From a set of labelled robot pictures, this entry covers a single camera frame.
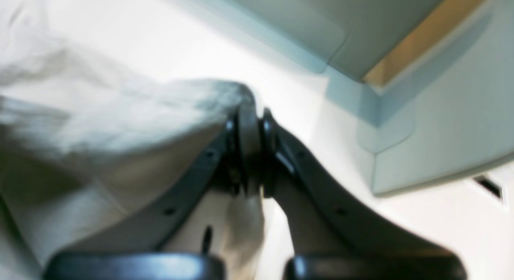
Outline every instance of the screw hole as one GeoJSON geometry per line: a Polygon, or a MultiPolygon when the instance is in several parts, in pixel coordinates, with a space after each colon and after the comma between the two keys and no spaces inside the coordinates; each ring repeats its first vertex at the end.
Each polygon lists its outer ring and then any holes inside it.
{"type": "Polygon", "coordinates": [[[214,150],[208,150],[205,155],[209,158],[209,159],[212,159],[216,153],[214,152],[214,150]]]}
{"type": "Polygon", "coordinates": [[[334,212],[336,212],[336,214],[338,214],[339,216],[345,216],[347,214],[347,211],[345,209],[338,206],[334,207],[334,212]]]}
{"type": "Polygon", "coordinates": [[[496,185],[492,180],[488,179],[486,176],[477,176],[473,178],[479,185],[488,190],[493,196],[498,199],[502,199],[502,188],[499,185],[496,185]]]}
{"type": "Polygon", "coordinates": [[[232,195],[237,196],[241,191],[241,186],[238,184],[232,185],[232,195]]]}
{"type": "Polygon", "coordinates": [[[173,215],[175,212],[176,212],[175,208],[168,208],[168,209],[165,209],[165,210],[164,210],[164,214],[165,214],[166,216],[171,216],[171,215],[173,215]]]}
{"type": "Polygon", "coordinates": [[[212,243],[212,227],[209,225],[204,232],[204,240],[202,241],[202,254],[208,254],[212,243]]]}

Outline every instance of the white fabric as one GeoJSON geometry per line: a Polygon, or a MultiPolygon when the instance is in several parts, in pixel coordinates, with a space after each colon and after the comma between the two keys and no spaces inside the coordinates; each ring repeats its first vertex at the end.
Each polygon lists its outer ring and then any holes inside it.
{"type": "Polygon", "coordinates": [[[0,188],[41,265],[161,194],[253,100],[234,82],[156,84],[44,19],[44,0],[0,0],[0,188]]]}

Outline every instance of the white floor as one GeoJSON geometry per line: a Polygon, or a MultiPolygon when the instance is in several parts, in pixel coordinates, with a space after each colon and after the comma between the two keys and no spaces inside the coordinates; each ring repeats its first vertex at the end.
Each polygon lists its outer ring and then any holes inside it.
{"type": "MultiPolygon", "coordinates": [[[[344,88],[356,108],[362,86],[327,68],[310,72],[190,0],[49,0],[50,28],[158,82],[182,78],[242,81],[280,124],[310,147],[329,172],[383,216],[455,251],[470,280],[514,278],[514,166],[492,176],[505,203],[470,180],[374,198],[373,156],[360,148],[358,119],[326,96],[344,88]]],[[[287,220],[268,201],[267,240],[257,279],[280,279],[292,256],[287,220]]]]}

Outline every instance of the wooden edge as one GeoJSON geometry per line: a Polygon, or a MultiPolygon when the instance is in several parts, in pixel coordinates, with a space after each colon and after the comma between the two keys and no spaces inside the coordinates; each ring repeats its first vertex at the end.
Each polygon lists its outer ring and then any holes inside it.
{"type": "Polygon", "coordinates": [[[363,78],[384,86],[450,33],[484,0],[444,0],[363,78]]]}

